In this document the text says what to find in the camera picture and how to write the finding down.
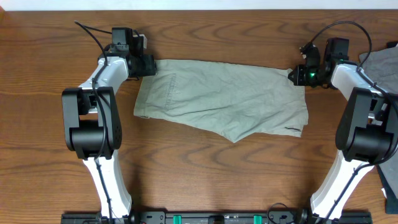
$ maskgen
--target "fabric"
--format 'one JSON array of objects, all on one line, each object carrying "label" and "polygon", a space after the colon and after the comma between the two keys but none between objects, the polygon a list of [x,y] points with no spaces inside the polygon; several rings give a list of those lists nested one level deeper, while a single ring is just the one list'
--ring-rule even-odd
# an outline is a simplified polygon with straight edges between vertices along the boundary
[{"label": "fabric", "polygon": [[[359,56],[362,61],[366,54]],[[372,52],[363,65],[365,74],[389,93],[398,93],[398,47]],[[380,165],[392,191],[398,195],[398,154]]]},{"label": "fabric", "polygon": [[252,133],[300,137],[308,123],[304,87],[291,69],[194,60],[158,60],[144,77],[134,115],[218,133],[232,142]]},{"label": "fabric", "polygon": [[[363,61],[366,54],[361,54],[359,59]],[[398,47],[372,52],[363,69],[365,74],[383,89],[398,94]]]},{"label": "fabric", "polygon": [[384,187],[384,196],[387,198],[386,200],[386,214],[398,214],[398,199],[394,192],[392,191],[390,185],[388,184],[381,168],[378,166],[377,171],[380,175],[381,184]]}]

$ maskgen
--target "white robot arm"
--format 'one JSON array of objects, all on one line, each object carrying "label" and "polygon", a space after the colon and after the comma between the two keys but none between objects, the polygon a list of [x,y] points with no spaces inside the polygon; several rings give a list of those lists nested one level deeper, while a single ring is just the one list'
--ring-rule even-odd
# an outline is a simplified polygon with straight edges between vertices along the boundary
[{"label": "white robot arm", "polygon": [[328,39],[323,65],[318,49],[308,43],[300,49],[306,64],[289,74],[294,85],[328,85],[348,100],[336,132],[339,151],[322,186],[311,196],[307,223],[338,223],[344,204],[359,181],[373,164],[392,157],[397,147],[397,111],[393,103],[396,97],[372,83],[362,68],[348,61],[348,42]]},{"label": "white robot arm", "polygon": [[[115,94],[128,78],[155,75],[154,58],[144,55],[144,49],[144,35],[128,28],[113,28],[112,44],[100,55],[92,76],[78,88],[62,93],[65,140],[69,150],[76,151],[78,158],[83,159],[93,177],[102,217],[131,218],[132,200],[124,185],[118,158],[122,132]],[[89,113],[97,113],[98,120],[80,119]]]}]

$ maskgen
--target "wooden table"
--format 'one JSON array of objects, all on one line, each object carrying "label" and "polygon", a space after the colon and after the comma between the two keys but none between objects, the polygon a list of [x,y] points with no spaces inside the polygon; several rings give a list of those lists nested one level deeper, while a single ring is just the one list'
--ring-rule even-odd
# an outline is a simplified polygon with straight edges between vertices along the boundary
[{"label": "wooden table", "polygon": [[[335,21],[362,24],[374,50],[398,39],[398,11],[103,11],[5,12],[0,22],[0,222],[59,223],[65,211],[100,210],[90,173],[64,140],[61,92],[83,83],[100,54],[73,21],[110,30],[133,27],[156,58],[274,68],[302,63],[298,47]],[[96,33],[105,45],[110,36]],[[327,30],[350,39],[353,60],[368,50],[351,26]],[[346,100],[338,91],[306,89],[310,115],[301,138],[253,134],[236,144],[182,124],[133,116],[139,82],[123,83],[117,102],[124,182],[136,204],[188,210],[299,208],[321,185],[335,158],[335,132]],[[376,169],[346,209],[384,213]]]}]

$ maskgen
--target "white wall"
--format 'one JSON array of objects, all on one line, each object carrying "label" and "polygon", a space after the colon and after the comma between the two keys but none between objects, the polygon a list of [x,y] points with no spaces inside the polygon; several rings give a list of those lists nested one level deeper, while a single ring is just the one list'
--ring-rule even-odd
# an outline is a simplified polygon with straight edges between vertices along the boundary
[{"label": "white wall", "polygon": [[398,0],[0,0],[5,11],[398,9]]}]

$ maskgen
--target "green connector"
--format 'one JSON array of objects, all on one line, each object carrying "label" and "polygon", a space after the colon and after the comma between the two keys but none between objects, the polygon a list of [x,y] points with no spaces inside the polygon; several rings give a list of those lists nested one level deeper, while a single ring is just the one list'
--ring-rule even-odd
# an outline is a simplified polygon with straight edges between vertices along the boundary
[{"label": "green connector", "polygon": [[262,224],[262,216],[255,215],[254,216],[254,224]]},{"label": "green connector", "polygon": [[173,224],[181,224],[181,223],[182,223],[181,215],[174,215],[173,216]]}]

